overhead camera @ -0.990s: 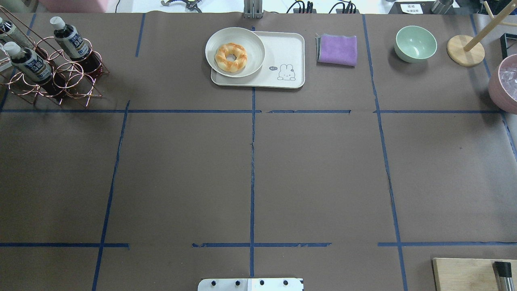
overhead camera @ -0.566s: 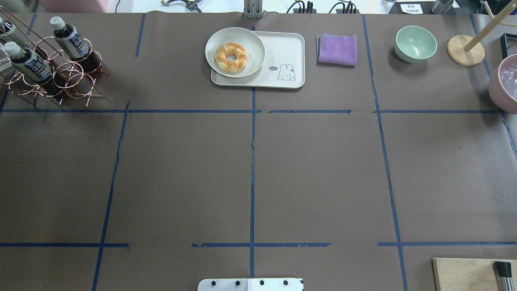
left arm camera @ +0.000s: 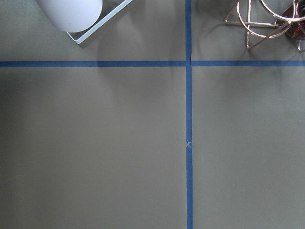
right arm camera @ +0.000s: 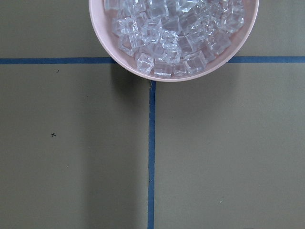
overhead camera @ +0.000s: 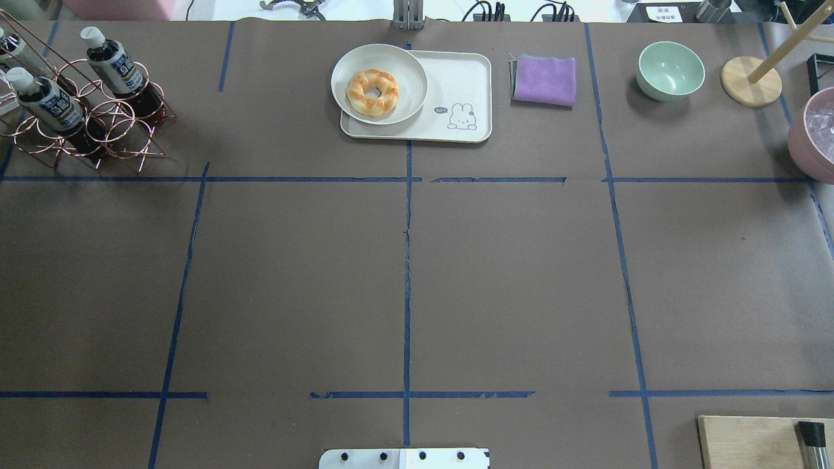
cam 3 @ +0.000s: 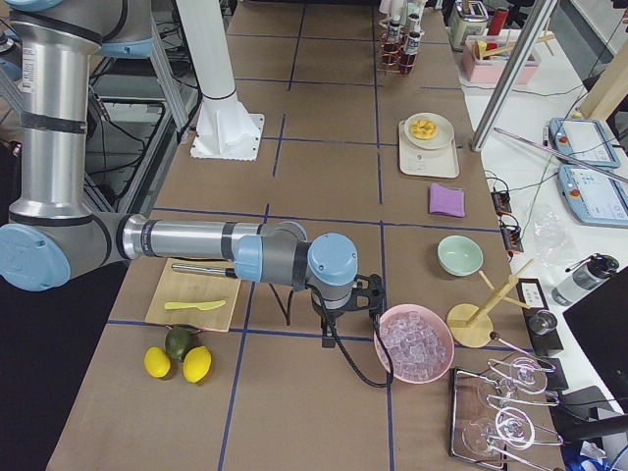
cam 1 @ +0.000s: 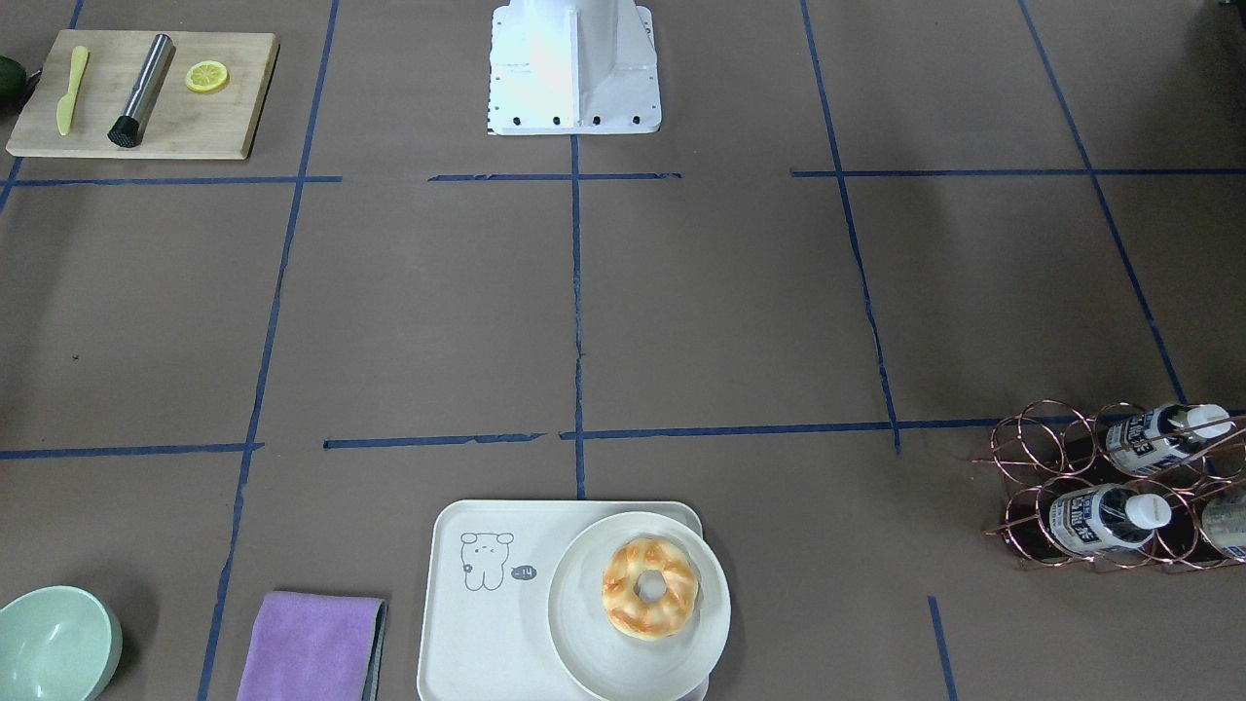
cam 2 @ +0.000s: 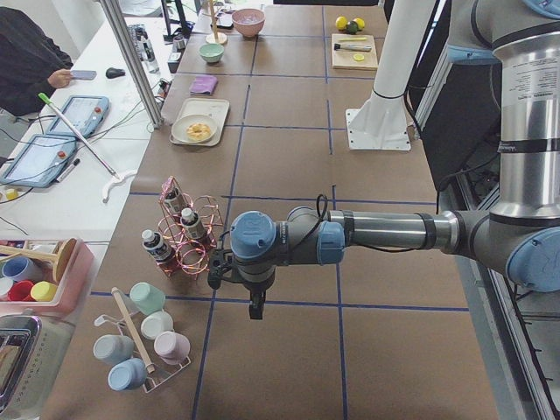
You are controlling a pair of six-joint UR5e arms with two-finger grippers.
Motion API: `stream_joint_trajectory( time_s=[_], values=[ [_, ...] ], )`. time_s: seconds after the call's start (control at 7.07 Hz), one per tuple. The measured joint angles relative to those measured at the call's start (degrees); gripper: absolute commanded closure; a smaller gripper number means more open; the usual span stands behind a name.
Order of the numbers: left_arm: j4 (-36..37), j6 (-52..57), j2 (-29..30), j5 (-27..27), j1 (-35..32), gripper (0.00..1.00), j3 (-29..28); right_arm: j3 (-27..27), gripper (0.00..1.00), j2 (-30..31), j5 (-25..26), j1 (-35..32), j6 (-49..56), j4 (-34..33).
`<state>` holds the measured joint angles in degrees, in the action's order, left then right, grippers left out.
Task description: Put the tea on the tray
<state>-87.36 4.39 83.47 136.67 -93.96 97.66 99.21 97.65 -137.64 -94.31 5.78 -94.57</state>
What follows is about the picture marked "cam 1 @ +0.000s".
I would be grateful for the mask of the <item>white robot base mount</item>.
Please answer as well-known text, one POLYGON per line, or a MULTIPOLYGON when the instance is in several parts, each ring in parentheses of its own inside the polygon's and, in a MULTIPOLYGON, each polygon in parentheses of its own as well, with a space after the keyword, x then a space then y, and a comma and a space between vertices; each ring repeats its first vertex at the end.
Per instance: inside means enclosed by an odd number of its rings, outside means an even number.
POLYGON ((660 129, 653 15, 635 1, 510 1, 493 9, 488 60, 490 134, 660 129))

